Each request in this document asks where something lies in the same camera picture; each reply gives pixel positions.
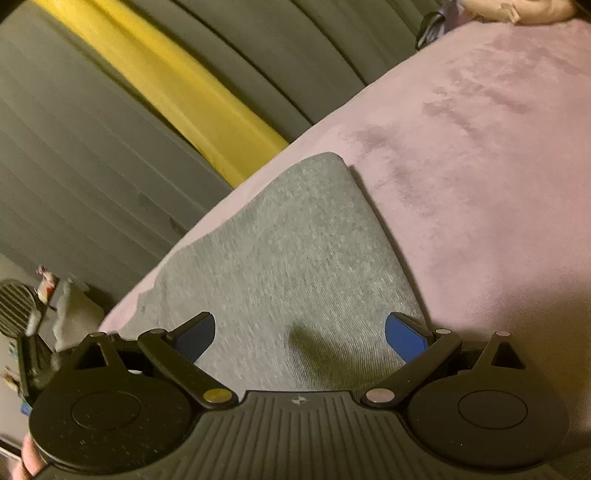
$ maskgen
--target controller logo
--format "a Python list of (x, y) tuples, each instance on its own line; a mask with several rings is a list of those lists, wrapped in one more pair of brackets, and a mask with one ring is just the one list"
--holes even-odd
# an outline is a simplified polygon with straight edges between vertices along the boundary
[(300, 395), (299, 397), (296, 397), (296, 398), (292, 398), (292, 399), (291, 399), (291, 402), (292, 402), (293, 404), (297, 405), (298, 407), (299, 407), (300, 405), (303, 405), (303, 404), (304, 404), (304, 403), (306, 403), (307, 401), (308, 401), (308, 399), (307, 399), (307, 398), (305, 398), (305, 397), (302, 397), (301, 395)]

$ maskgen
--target yellow fabric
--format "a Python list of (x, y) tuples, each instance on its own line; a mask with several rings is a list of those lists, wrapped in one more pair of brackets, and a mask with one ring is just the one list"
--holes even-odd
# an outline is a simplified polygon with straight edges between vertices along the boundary
[(118, 0), (34, 0), (118, 70), (236, 187), (287, 146), (185, 50)]

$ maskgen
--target textured grip surface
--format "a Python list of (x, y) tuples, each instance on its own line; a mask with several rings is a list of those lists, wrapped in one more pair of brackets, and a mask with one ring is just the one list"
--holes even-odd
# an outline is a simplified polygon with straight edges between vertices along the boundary
[[(37, 478), (84, 477), (50, 466)], [(250, 392), (232, 410), (204, 414), (190, 437), (164, 459), (112, 478), (563, 479), (547, 465), (499, 474), (444, 463), (413, 441), (395, 413), (361, 407), (347, 392)]]

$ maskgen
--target pink fleece blanket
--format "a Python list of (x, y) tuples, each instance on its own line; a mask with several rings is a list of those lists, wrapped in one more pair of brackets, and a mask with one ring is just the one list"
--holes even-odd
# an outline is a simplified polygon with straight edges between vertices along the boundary
[(591, 25), (471, 23), (391, 70), (209, 212), (160, 267), (290, 165), (351, 166), (435, 325), (510, 330), (560, 390), (570, 447), (591, 434)]

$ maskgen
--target finger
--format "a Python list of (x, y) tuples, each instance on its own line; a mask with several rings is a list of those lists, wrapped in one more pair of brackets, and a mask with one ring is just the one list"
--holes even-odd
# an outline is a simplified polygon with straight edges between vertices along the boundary
[(39, 471), (45, 467), (45, 462), (43, 461), (43, 458), (41, 458), (41, 455), (39, 455), (30, 433), (27, 433), (25, 439), (22, 441), (21, 457), (25, 468), (31, 473), (31, 475), (38, 474)]
[(22, 460), (12, 469), (10, 478), (11, 480), (31, 480), (31, 474), (27, 472), (27, 469), (22, 464)]

